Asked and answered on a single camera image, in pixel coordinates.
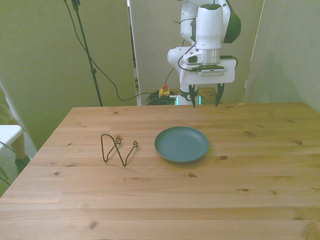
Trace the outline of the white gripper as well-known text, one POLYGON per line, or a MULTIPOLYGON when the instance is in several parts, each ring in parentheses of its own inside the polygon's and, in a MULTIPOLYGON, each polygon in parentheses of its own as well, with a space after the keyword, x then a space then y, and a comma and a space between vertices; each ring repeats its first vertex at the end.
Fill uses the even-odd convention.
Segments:
POLYGON ((215 97, 215 106, 217 107, 224 93, 225 84, 232 83, 235 80, 235 68, 237 61, 235 59, 223 59, 209 65, 204 62, 203 57, 196 61, 195 57, 180 60, 179 81, 181 85, 189 85, 189 95, 193 107, 196 106, 195 85, 217 84, 217 94, 215 97))

